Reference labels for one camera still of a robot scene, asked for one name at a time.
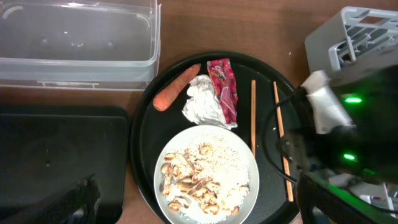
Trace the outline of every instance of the baking tray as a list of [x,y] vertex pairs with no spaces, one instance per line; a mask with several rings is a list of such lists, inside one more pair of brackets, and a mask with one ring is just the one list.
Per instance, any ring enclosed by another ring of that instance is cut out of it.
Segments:
[[[239,98],[236,108],[238,127],[233,129],[232,132],[241,137],[248,146],[250,146],[251,80],[256,80],[257,89],[257,141],[261,138],[258,131],[263,119],[275,105],[272,82],[277,82],[280,100],[293,92],[292,84],[272,67],[255,58],[232,52],[210,52],[185,58],[163,71],[150,83],[134,113],[130,140],[130,160],[134,178],[142,196],[156,215],[165,223],[169,223],[169,221],[161,212],[154,194],[155,164],[161,150],[169,140],[184,129],[196,124],[189,122],[182,114],[182,108],[188,99],[188,86],[179,94],[171,107],[164,112],[157,111],[152,105],[152,100],[160,90],[188,67],[201,63],[199,74],[207,74],[206,62],[221,58],[230,59],[237,83]],[[297,105],[283,106],[282,117],[285,130],[297,128],[307,122],[304,121],[304,118],[307,117],[304,113],[304,110]],[[266,141],[271,158],[281,166],[282,158],[275,148],[278,138],[275,126],[276,117],[267,127],[269,134]],[[245,223],[291,223],[299,214],[299,209],[296,203],[287,201],[285,181],[268,164],[261,148],[257,150],[256,160],[260,174],[260,191],[253,211]]]
[[0,105],[0,220],[94,174],[97,223],[115,223],[128,132],[128,115],[118,107]]

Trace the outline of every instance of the bowl of food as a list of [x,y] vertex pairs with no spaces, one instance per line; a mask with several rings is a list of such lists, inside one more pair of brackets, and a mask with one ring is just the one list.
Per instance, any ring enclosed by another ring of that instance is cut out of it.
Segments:
[[216,126],[194,126],[163,148],[154,188],[171,223],[242,223],[256,203],[259,171],[240,137]]

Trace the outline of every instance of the red wrapper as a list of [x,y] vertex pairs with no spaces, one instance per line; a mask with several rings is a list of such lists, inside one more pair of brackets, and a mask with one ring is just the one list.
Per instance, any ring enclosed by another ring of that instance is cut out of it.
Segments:
[[207,62],[207,70],[213,82],[218,100],[227,124],[236,122],[236,93],[235,76],[229,59],[220,59]]

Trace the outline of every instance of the brown wooden surface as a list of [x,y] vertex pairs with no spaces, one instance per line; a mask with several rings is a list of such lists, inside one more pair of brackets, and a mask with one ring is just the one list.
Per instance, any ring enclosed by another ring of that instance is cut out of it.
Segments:
[[[305,37],[342,7],[398,11],[398,0],[158,1],[162,3],[160,71],[195,53],[230,50],[268,63],[295,86],[308,76]],[[0,89],[1,103],[119,105],[131,114],[140,96],[141,93],[126,91]],[[142,199],[129,167],[125,187],[124,212],[119,223],[161,223]]]

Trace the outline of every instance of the gray plastic basket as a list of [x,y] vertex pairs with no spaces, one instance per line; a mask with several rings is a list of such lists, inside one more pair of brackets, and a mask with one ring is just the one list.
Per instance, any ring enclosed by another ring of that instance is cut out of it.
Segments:
[[398,43],[398,12],[345,7],[305,39],[310,72],[340,70]]

